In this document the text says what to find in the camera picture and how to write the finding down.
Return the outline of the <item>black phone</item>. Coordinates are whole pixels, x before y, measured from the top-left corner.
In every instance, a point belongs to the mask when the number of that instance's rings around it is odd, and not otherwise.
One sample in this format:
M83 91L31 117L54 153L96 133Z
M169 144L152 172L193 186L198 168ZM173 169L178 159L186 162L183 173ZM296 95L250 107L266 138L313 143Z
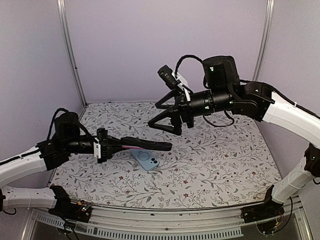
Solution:
M123 147L128 146L155 151L170 151L173 146L169 142L151 141L130 136L122 137L120 142Z

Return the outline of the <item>light blue phone case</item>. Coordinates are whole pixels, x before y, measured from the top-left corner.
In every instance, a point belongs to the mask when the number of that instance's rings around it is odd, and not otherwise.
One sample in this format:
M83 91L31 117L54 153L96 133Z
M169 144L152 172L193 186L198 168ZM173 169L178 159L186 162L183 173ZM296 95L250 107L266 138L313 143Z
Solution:
M131 149L130 153L139 163L139 165L146 171L151 171L157 168L160 164L155 156L148 150Z

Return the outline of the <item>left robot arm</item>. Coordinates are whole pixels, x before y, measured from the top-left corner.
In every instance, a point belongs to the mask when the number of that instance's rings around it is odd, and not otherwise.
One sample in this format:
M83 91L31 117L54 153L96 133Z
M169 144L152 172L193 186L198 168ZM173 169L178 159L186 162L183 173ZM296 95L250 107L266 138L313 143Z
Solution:
M69 161L72 154L89 154L104 163L114 154L136 146L130 137L115 138L100 127L92 135L80 123L75 112L58 109L54 114L46 140L29 150L0 162L0 210L17 208L47 208L57 216L70 217L88 213L84 200L73 203L62 186L45 188L16 188L9 184L26 176L51 171Z

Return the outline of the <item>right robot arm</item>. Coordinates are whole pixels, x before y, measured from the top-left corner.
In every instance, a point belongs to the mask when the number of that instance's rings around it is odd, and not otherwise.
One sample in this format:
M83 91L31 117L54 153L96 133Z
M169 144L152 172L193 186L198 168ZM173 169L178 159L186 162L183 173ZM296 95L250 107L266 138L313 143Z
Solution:
M156 103L161 113L152 118L151 128L181 135L182 124L189 128L194 117L224 112L227 117L243 115L286 129L308 141L300 163L281 181L268 188L258 213L269 218L289 197L320 175L320 118L294 103L273 86L241 80L232 56L213 56L201 61L204 91L193 92L177 70L167 66L158 75L170 92Z

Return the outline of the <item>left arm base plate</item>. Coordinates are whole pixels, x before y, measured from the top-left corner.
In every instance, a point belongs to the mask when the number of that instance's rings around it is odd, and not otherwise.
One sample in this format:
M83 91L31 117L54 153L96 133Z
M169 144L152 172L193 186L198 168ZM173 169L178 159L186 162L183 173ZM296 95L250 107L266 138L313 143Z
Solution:
M88 223L92 214L92 204L84 200L77 203L60 201L56 203L54 208L48 209L48 213L63 220Z

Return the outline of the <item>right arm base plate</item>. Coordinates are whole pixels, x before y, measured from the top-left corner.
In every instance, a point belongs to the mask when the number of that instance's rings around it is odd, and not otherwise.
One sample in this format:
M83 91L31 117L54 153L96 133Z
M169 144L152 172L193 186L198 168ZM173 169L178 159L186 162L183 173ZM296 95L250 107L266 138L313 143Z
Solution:
M240 217L244 219L245 223L251 223L277 217L284 213L285 210L283 204L279 204L271 200L261 204L243 207L241 209Z

